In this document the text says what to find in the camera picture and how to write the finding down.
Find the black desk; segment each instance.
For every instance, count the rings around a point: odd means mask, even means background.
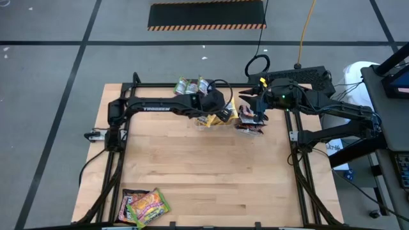
[[[409,100],[386,97],[381,80],[372,67],[361,69],[375,112],[382,118],[382,132],[388,149],[409,151]]]
[[[374,110],[382,119],[382,134],[338,151],[330,157],[330,163],[335,167],[375,152],[394,210],[407,217],[408,196],[399,185],[390,155],[409,152],[409,100],[386,97],[381,84],[383,77],[375,74],[372,66],[361,69],[361,73]],[[401,229],[409,229],[409,223],[399,218],[397,221]]]

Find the black and orange striped mat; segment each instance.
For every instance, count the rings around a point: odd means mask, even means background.
[[[151,5],[149,31],[200,29],[261,29],[264,11],[261,0],[231,0]]]

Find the black cable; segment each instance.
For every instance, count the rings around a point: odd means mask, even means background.
[[[323,155],[325,155],[326,157],[329,158],[329,156],[328,156],[324,151],[319,150],[319,149],[316,149],[316,148],[313,148],[313,149],[316,150],[316,151],[319,151],[320,153],[322,153]],[[352,186],[354,186],[356,189],[358,189],[359,192],[361,192],[361,193],[362,193],[364,196],[366,196],[368,199],[370,199],[371,201],[373,201],[373,202],[375,202],[376,204],[378,204],[379,207],[381,207],[381,208],[383,208],[383,209],[385,209],[385,210],[388,210],[389,212],[391,212],[391,213],[392,213],[393,215],[395,215],[396,217],[401,218],[402,220],[409,222],[409,218],[406,218],[406,217],[404,217],[404,216],[402,216],[402,215],[400,215],[400,214],[398,214],[398,213],[396,213],[396,212],[390,210],[388,207],[386,207],[385,205],[379,203],[377,200],[373,199],[370,195],[366,194],[362,189],[360,189],[358,186],[356,186],[356,184],[354,184],[354,183],[352,183],[350,180],[347,180],[346,178],[344,178],[344,177],[338,175],[338,174],[335,172],[335,170],[333,170],[333,169],[331,169],[331,170],[332,170],[332,172],[333,172],[335,175],[337,175],[338,177],[342,178],[344,181],[348,182],[350,185],[352,185]]]
[[[245,74],[247,77],[250,77],[249,67],[250,67],[251,63],[253,63],[253,61],[255,61],[255,60],[258,59],[258,58],[264,58],[264,59],[266,59],[266,62],[267,62],[266,67],[265,67],[265,68],[263,69],[263,71],[261,71],[261,72],[267,72],[268,69],[270,68],[270,58],[269,58],[266,54],[257,55],[257,54],[258,54],[258,50],[260,49],[260,43],[261,43],[261,37],[263,36],[264,25],[266,24],[266,15],[267,15],[268,1],[269,1],[269,0],[267,0],[267,2],[266,2],[266,8],[265,8],[265,10],[264,10],[263,26],[261,27],[260,37],[259,37],[259,39],[258,39],[256,54],[255,54],[254,57],[247,63],[247,65],[246,65],[245,68],[244,68],[244,74]]]
[[[305,91],[304,91],[304,88],[301,87],[301,86],[297,86],[297,85],[296,85],[295,87],[297,87],[297,88],[301,91],[301,93],[305,96],[305,100],[307,101],[307,103],[308,103],[308,105],[311,107],[311,109],[312,109],[314,112],[317,112],[317,110],[314,108],[314,106],[312,105],[312,103],[309,101],[308,96],[307,96],[307,94],[306,94]]]
[[[291,165],[291,166],[294,166],[294,164],[291,164],[291,163],[289,162],[290,156],[292,156],[292,153],[290,153],[290,154],[288,155],[288,157],[287,157],[287,164],[289,164],[289,165]],[[297,163],[300,163],[300,161],[303,159],[303,157],[304,157],[304,154],[301,154],[301,157],[297,160]]]
[[[351,86],[351,88],[349,88],[345,93],[344,93],[344,95],[340,98],[340,99],[338,99],[339,101],[341,101],[342,99],[344,99],[344,97],[348,94],[348,93],[351,93],[353,90],[355,90],[356,88],[358,88],[358,86],[361,84],[362,82],[360,82],[360,83],[358,83],[358,84],[356,84],[356,85],[354,85],[354,86]]]
[[[128,135],[128,132],[125,132],[125,134],[123,135],[123,137],[121,138],[121,141],[123,141],[125,139],[125,137]],[[81,179],[82,179],[82,173],[84,172],[85,168],[87,167],[87,165],[89,163],[91,163],[93,160],[95,160],[97,157],[99,157],[103,152],[105,152],[107,150],[107,148],[104,148],[101,152],[97,153],[95,156],[93,156],[93,158],[91,158],[90,160],[88,160],[84,166],[82,167],[80,173],[79,173],[79,179],[78,179],[78,187],[81,186]]]
[[[89,163],[91,163],[93,160],[95,160],[97,157],[99,157],[105,150],[107,150],[106,148],[104,148],[101,152],[99,152],[98,154],[96,154],[93,158],[91,158],[90,160],[88,160],[84,166],[81,169],[81,172],[79,173],[79,179],[78,179],[78,187],[81,186],[81,178],[82,178],[82,173],[84,172],[84,169],[87,167],[87,165]]]
[[[254,57],[256,57],[256,56],[257,56],[257,54],[258,54],[258,50],[259,50],[259,48],[260,48],[261,36],[263,36],[264,25],[266,24],[266,15],[267,15],[267,6],[268,6],[268,1],[269,1],[269,0],[267,0],[267,2],[266,2],[266,8],[265,8],[265,10],[264,10],[263,25],[262,25],[262,27],[261,27],[260,38],[258,39],[257,51],[256,51],[256,54],[254,55]]]

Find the candy wrapper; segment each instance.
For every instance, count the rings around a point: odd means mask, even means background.
[[[226,107],[226,109],[231,111],[229,120],[227,122],[223,122],[218,117],[215,117],[213,121],[211,122],[211,125],[230,125],[236,118],[238,118],[238,113],[237,113],[236,105],[235,105],[235,98],[231,99],[231,102],[228,103],[228,106]]]
[[[254,113],[250,108],[248,108],[246,105],[241,105],[239,111],[239,119],[237,119],[235,124],[237,131],[252,136],[264,134],[261,128],[266,125],[262,121],[254,121]]]
[[[173,89],[173,93],[176,95],[185,94],[188,83],[189,83],[188,80],[186,80],[184,77],[180,77],[178,83]]]
[[[197,84],[189,83],[187,85],[185,94],[192,94],[192,93],[197,93]]]
[[[133,220],[131,213],[128,211],[126,205],[132,204],[135,201],[140,200],[149,191],[145,190],[130,190],[130,189],[123,189],[123,199],[120,207],[120,212],[118,213],[118,217],[116,218],[117,223],[125,223],[125,224],[136,224]]]
[[[202,92],[205,95],[207,95],[208,86],[209,86],[209,82],[207,82],[207,80],[204,80],[203,77],[199,77],[199,80],[197,82],[197,88],[199,89],[199,92]]]
[[[138,229],[147,226],[152,220],[171,211],[164,196],[155,188],[152,192],[146,194],[138,201],[127,204],[133,220]]]

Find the hazard stripe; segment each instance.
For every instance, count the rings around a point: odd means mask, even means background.
[[[188,3],[152,3],[152,5],[159,4],[199,4],[199,3],[235,3],[235,2],[245,2],[245,1],[262,1],[262,0],[223,0],[223,1],[208,1],[208,2],[188,2]]]
[[[222,24],[222,25],[186,25],[186,26],[150,26],[148,31],[183,31],[209,29],[265,29],[266,24]]]

